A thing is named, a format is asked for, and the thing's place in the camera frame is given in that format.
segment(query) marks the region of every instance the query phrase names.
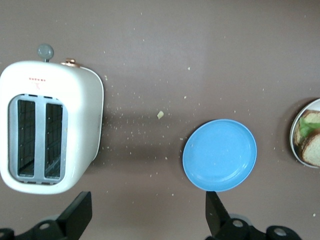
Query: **lettuce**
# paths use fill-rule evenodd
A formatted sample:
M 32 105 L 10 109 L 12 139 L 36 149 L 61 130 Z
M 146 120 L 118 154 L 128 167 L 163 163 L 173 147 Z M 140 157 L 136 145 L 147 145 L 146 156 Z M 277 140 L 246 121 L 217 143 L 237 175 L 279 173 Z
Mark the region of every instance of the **lettuce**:
M 319 123 L 306 122 L 304 117 L 300 117 L 299 123 L 300 123 L 300 134 L 304 138 L 306 138 L 313 130 L 320 128 L 320 122 Z

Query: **bread slice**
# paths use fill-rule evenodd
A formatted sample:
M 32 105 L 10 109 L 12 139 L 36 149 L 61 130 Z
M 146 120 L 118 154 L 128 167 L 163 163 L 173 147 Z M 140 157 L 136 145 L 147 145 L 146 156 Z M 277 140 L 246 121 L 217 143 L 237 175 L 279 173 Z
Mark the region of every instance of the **bread slice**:
M 320 129 L 309 134 L 301 146 L 301 160 L 305 163 L 320 167 Z
M 301 118 L 304 118 L 304 120 L 307 123 L 320 123 L 320 111 L 316 110 L 306 110 L 301 115 Z M 300 134 L 300 122 L 298 121 L 294 128 L 294 134 L 293 134 L 293 143 L 296 146 L 300 146 L 304 141 L 304 138 Z

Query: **crumb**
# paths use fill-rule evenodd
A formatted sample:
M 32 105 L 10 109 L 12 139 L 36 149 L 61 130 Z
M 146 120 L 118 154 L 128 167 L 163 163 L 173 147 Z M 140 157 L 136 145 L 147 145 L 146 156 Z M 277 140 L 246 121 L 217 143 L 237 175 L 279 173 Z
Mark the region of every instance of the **crumb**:
M 157 114 L 158 119 L 161 119 L 163 116 L 164 116 L 164 112 L 159 111 L 159 113 Z

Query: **white toaster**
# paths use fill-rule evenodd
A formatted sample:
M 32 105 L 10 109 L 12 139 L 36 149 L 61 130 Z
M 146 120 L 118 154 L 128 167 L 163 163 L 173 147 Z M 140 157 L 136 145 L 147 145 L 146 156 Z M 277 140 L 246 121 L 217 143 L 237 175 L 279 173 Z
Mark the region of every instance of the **white toaster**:
M 0 173 L 12 189 L 58 194 L 74 186 L 100 144 L 104 88 L 74 60 L 20 61 L 0 77 Z

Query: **brown table surface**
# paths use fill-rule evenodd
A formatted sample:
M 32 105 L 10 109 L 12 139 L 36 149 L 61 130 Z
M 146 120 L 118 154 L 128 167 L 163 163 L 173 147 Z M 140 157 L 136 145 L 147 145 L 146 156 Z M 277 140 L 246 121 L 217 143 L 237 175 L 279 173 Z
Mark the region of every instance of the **brown table surface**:
M 214 119 L 246 125 L 256 164 L 220 192 L 230 213 L 260 231 L 284 225 L 320 236 L 320 170 L 297 162 L 289 130 L 320 96 L 317 0 L 1 1 L 0 70 L 75 58 L 105 87 L 97 158 L 57 195 L 20 193 L 0 181 L 0 227 L 26 231 L 91 191 L 93 217 L 81 239 L 202 240 L 209 234 L 205 191 L 182 168 L 190 134 Z M 159 111 L 164 112 L 161 119 Z

